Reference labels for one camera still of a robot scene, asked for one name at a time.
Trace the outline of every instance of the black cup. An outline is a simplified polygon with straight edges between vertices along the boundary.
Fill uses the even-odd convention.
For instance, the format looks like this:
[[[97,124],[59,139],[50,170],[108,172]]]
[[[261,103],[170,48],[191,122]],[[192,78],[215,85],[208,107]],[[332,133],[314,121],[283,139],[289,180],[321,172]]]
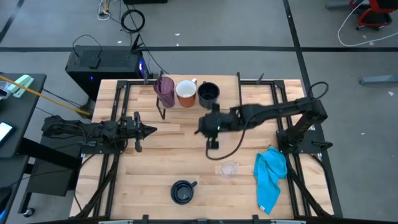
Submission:
[[[219,95],[220,89],[214,83],[203,82],[198,88],[199,104],[209,110],[212,104],[217,102]]]
[[[171,196],[175,203],[185,205],[193,198],[193,187],[197,185],[194,181],[192,184],[186,180],[179,180],[173,184],[171,189]]]

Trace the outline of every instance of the red chair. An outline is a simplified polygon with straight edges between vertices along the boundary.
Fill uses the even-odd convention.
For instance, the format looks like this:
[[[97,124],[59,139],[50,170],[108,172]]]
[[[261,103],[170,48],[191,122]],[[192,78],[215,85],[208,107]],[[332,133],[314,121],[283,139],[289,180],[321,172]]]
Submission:
[[[361,1],[351,0],[349,4],[355,9]],[[359,19],[357,30],[363,27],[382,28],[391,24],[390,13],[398,9],[398,0],[369,0],[369,4],[358,7]]]

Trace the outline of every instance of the clear glass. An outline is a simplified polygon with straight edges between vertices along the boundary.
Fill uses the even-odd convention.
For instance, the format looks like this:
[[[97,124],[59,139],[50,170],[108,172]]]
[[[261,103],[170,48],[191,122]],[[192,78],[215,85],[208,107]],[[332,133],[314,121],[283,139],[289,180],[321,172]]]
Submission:
[[[238,172],[238,164],[233,161],[226,161],[221,165],[221,176],[234,177]]]

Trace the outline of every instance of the blue cloth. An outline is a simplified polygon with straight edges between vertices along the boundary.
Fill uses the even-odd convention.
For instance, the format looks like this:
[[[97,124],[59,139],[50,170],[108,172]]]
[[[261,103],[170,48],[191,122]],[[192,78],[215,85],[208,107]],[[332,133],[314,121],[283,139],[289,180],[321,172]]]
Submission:
[[[285,156],[274,147],[267,152],[258,153],[254,165],[254,177],[257,180],[257,204],[268,215],[276,204],[280,194],[279,179],[287,174]]]

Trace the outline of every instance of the blue light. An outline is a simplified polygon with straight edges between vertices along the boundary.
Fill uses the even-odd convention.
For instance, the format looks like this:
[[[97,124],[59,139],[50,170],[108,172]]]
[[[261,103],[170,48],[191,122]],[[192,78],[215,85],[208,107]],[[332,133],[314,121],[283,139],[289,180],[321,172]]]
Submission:
[[[138,69],[139,69],[139,71],[141,72],[141,74],[143,75],[144,74],[144,71],[145,71],[145,61],[144,61],[144,59],[142,58],[140,61],[139,61],[139,64],[138,64]]]

